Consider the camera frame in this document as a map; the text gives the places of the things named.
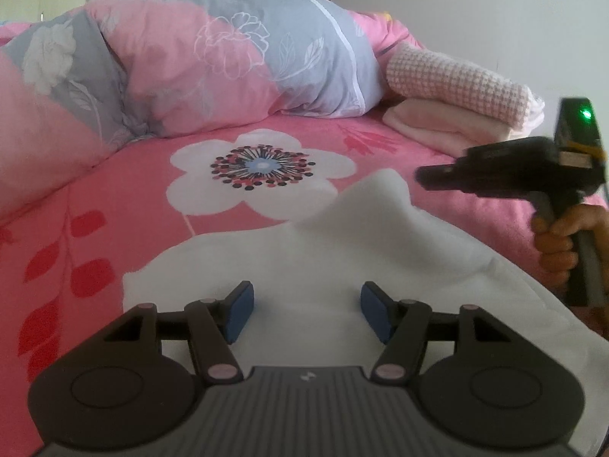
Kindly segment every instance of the flower petal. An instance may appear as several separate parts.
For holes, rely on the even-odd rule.
[[[313,172],[323,178],[351,177],[357,172],[355,162],[346,156],[322,151],[319,149],[303,149],[309,155],[308,160],[315,162]]]
[[[180,213],[193,216],[222,213],[243,201],[244,191],[212,177],[210,173],[182,175],[167,188],[167,201]]]
[[[178,149],[169,161],[173,166],[185,172],[205,172],[211,177],[210,165],[217,157],[230,153],[231,149],[233,149],[233,145],[230,142],[211,139]]]
[[[267,128],[259,128],[252,130],[247,134],[241,134],[235,141],[235,146],[256,146],[258,144],[270,144],[273,147],[280,147],[285,151],[299,151],[301,149],[300,141],[294,137],[270,130]]]
[[[267,218],[297,221],[315,215],[337,195],[331,182],[313,176],[285,187],[257,187],[244,198],[249,207]]]

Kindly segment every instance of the finger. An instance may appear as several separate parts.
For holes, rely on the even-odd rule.
[[[550,232],[559,237],[566,237],[580,230],[592,230],[605,220],[607,220],[607,210],[602,206],[572,206],[554,222]]]
[[[549,230],[549,225],[540,216],[534,216],[531,220],[531,230],[536,234],[546,233]]]
[[[577,265],[577,253],[567,251],[542,254],[539,264],[550,273],[572,270]]]
[[[548,273],[544,277],[543,283],[547,288],[553,289],[566,284],[569,281],[570,276],[571,274],[568,271]]]
[[[544,254],[570,251],[573,249],[573,241],[569,237],[556,237],[551,233],[536,235],[534,239],[535,248]]]

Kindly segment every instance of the white flower print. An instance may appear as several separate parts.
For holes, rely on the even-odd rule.
[[[300,220],[328,206],[338,190],[328,179],[350,177],[356,165],[338,153],[307,149],[269,129],[185,146],[171,163],[186,172],[167,188],[169,203],[184,215],[227,211],[244,201],[275,220]]]
[[[48,96],[69,74],[76,40],[71,20],[52,27],[39,27],[23,58],[23,81],[38,94]]]
[[[264,64],[269,36],[260,19],[239,12],[230,22],[218,17],[203,26],[197,34],[194,53],[199,61],[212,67],[215,74],[236,80]]]

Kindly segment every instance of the pink bed sheet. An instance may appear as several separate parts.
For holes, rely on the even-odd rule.
[[[26,406],[30,381],[122,313],[124,273],[193,235],[305,217],[379,169],[395,169],[409,182],[413,204],[543,279],[528,230],[530,205],[425,192],[413,181],[415,168],[452,159],[403,138],[381,114],[278,114],[249,126],[135,142],[1,227],[0,455],[25,457],[40,446]],[[248,139],[260,146],[242,146]],[[273,183],[241,181],[235,157],[248,149],[272,153]],[[234,174],[239,187],[236,179],[224,183]]]

